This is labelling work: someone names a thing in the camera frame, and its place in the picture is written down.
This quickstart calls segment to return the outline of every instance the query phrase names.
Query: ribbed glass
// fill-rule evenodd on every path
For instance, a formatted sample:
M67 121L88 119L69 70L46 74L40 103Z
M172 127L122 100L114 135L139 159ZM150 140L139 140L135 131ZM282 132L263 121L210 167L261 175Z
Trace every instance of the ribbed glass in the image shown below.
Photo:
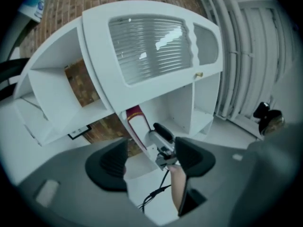
M129 85L190 67L189 40L181 20L128 16L112 19L109 30Z

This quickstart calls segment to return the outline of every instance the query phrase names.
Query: glass panel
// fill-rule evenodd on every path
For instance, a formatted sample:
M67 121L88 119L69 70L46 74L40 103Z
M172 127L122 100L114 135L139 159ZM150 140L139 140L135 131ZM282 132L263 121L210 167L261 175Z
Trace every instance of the glass panel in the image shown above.
M218 42L212 31L194 25L200 65L214 63L218 57Z
M190 67L187 29L181 20L128 16L111 20L109 30L129 85Z

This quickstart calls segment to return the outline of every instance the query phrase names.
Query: gold knob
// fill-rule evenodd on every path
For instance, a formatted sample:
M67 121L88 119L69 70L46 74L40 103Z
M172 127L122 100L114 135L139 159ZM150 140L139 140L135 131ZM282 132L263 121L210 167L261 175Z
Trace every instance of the gold knob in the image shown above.
M203 72L197 72L196 73L196 77L200 77L201 78L202 76L203 76Z

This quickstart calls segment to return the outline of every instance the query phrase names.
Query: brass door knob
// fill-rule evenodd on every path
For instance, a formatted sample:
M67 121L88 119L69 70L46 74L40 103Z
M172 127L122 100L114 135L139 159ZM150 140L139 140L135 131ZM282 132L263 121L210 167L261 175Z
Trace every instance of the brass door knob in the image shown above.
M202 76L203 76L203 72L197 72L196 73L196 77L200 77L201 78Z

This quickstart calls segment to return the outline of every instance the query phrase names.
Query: cable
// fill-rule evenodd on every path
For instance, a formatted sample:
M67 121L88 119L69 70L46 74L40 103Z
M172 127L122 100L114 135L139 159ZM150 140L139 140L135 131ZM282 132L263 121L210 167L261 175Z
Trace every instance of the cable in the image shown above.
M143 203L137 206L140 210L142 210L143 213L144 213L144 210L145 210L145 209L144 209L145 206L146 206L148 203L150 203L150 202L156 197L156 195L158 195L160 192L165 191L165 189L167 189L168 187L171 186L171 185L168 185L168 186L162 187L162 185L163 185L163 183L164 183L164 181L165 181L165 178L166 178L166 176L167 176L168 173L169 173L169 170L167 170L167 172L165 173L165 175L164 175L164 177L163 177L163 179L162 179L162 181L161 181L160 187L159 187L157 190L151 192L151 193L144 199Z

